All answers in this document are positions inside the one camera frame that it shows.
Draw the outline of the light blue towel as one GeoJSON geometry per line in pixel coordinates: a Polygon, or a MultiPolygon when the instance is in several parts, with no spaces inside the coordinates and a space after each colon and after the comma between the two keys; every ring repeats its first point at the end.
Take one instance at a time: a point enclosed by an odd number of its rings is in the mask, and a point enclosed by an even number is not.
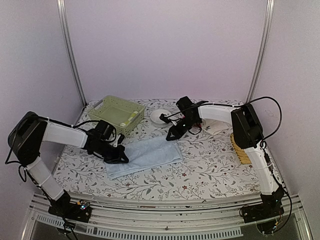
{"type": "Polygon", "coordinates": [[[105,165],[110,180],[183,160],[177,143],[167,141],[164,136],[129,143],[125,146],[124,153],[129,159],[128,163],[105,165]]]}

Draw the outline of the green crocodile pattern towel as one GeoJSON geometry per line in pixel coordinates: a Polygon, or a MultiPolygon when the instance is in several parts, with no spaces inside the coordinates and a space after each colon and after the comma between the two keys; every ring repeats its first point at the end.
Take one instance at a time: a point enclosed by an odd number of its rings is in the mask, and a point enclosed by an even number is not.
{"type": "Polygon", "coordinates": [[[128,118],[126,121],[120,123],[120,126],[121,126],[122,128],[124,128],[125,126],[127,126],[127,125],[131,122],[131,120],[132,120],[138,113],[139,113],[138,111],[134,111],[134,112],[129,116],[129,118],[128,118]]]}

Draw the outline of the green plastic basket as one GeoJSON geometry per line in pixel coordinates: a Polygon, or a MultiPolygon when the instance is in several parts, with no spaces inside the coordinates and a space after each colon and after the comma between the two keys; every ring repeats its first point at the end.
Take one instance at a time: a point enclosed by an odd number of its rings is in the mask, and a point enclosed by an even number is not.
{"type": "Polygon", "coordinates": [[[145,107],[130,100],[107,95],[93,105],[88,111],[88,115],[92,120],[104,120],[108,122],[116,128],[118,134],[123,134],[127,137],[143,120],[145,107]],[[134,111],[138,111],[138,114],[127,126],[121,127],[120,123],[126,121],[134,111]]]}

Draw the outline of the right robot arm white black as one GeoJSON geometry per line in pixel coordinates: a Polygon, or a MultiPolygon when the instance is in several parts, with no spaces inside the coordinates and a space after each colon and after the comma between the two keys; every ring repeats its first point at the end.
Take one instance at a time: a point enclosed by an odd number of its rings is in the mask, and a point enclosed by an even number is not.
{"type": "Polygon", "coordinates": [[[285,191],[274,174],[273,163],[266,150],[266,139],[270,135],[264,136],[263,127],[252,104],[231,105],[206,100],[194,103],[184,96],[176,105],[179,112],[168,116],[162,113],[159,117],[165,123],[173,123],[171,117],[183,115],[183,118],[169,128],[166,140],[179,140],[204,119],[230,124],[234,142],[251,161],[260,183],[261,199],[266,200],[259,206],[258,213],[262,218],[269,218],[274,214],[278,210],[277,202],[285,195],[285,191]]]}

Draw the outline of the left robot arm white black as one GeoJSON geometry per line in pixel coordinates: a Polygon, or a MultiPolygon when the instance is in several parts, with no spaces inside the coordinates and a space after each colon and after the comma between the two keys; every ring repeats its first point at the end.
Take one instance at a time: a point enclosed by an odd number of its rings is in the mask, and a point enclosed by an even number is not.
{"type": "Polygon", "coordinates": [[[29,111],[7,137],[8,155],[14,155],[15,163],[25,169],[35,185],[56,201],[54,207],[63,217],[70,217],[74,213],[74,205],[63,198],[66,191],[42,160],[41,150],[44,145],[81,149],[107,164],[129,162],[125,147],[120,143],[124,136],[104,120],[95,120],[94,123],[93,128],[85,130],[81,128],[81,124],[70,125],[29,111]]]}

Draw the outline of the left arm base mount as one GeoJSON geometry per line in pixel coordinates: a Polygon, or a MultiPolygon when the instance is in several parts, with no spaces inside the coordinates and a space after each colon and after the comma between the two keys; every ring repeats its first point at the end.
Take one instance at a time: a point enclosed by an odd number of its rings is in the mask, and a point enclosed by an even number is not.
{"type": "Polygon", "coordinates": [[[88,223],[91,217],[92,208],[89,201],[79,200],[76,203],[68,198],[53,200],[48,213],[64,219],[88,223]]]}

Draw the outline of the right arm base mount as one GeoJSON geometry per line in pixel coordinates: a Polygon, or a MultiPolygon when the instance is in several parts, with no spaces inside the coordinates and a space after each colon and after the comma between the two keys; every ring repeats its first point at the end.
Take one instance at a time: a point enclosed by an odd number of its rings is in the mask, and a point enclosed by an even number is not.
{"type": "Polygon", "coordinates": [[[257,230],[262,235],[272,235],[276,232],[284,212],[282,203],[276,201],[275,206],[267,203],[243,205],[239,210],[239,215],[244,223],[255,222],[257,230]]]}

